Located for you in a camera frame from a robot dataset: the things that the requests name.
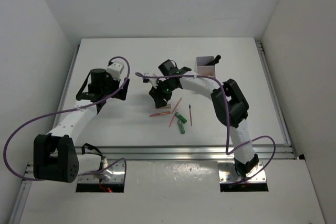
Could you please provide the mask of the rose gold lipstick tube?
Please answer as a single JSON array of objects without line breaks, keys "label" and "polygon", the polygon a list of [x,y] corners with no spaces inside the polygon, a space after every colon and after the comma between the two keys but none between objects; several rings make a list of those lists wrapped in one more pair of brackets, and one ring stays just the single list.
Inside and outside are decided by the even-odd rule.
[{"label": "rose gold lipstick tube", "polygon": [[171,105],[170,104],[167,104],[166,106],[163,107],[164,109],[170,109],[171,108]]}]

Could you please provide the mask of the green bottle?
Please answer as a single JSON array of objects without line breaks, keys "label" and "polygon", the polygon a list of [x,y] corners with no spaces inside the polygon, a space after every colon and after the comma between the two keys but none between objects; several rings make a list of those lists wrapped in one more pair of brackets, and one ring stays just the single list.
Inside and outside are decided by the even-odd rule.
[{"label": "green bottle", "polygon": [[180,133],[181,133],[181,134],[185,134],[184,123],[183,123],[181,120],[179,120],[179,121],[177,122],[177,124],[178,124],[178,129],[179,129]]},{"label": "green bottle", "polygon": [[181,121],[183,124],[187,123],[187,119],[182,116],[180,113],[176,112],[175,116],[178,118],[179,121]]}]

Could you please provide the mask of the white organizer box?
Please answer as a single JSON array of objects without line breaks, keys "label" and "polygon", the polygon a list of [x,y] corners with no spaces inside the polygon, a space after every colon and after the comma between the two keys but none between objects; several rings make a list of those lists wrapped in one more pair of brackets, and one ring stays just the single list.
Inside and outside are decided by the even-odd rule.
[{"label": "white organizer box", "polygon": [[207,65],[215,59],[214,56],[199,56],[196,57],[196,73],[203,76],[216,77],[214,65]]}]

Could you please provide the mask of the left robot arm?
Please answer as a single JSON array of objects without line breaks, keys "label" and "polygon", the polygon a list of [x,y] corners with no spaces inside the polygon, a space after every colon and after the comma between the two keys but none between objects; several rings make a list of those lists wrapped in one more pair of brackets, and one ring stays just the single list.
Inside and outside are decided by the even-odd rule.
[{"label": "left robot arm", "polygon": [[99,150],[86,152],[94,146],[84,144],[77,154],[75,143],[86,125],[100,112],[108,98],[124,101],[129,78],[120,87],[124,67],[120,62],[106,69],[92,69],[76,94],[74,111],[46,135],[39,134],[34,140],[34,178],[57,182],[73,182],[78,175],[102,169],[104,156]]}]

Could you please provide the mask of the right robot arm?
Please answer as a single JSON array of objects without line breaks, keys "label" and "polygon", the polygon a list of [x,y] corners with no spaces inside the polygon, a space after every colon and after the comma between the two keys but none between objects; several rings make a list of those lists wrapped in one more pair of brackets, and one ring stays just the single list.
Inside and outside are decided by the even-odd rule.
[{"label": "right robot arm", "polygon": [[237,82],[233,79],[221,83],[214,77],[203,76],[191,68],[179,69],[171,60],[159,65],[161,77],[145,74],[143,81],[151,82],[149,95],[155,107],[166,106],[176,89],[194,91],[211,100],[217,119],[226,126],[227,141],[231,141],[234,149],[236,173],[241,177],[258,164],[259,158],[252,147],[247,127],[249,104]]}]

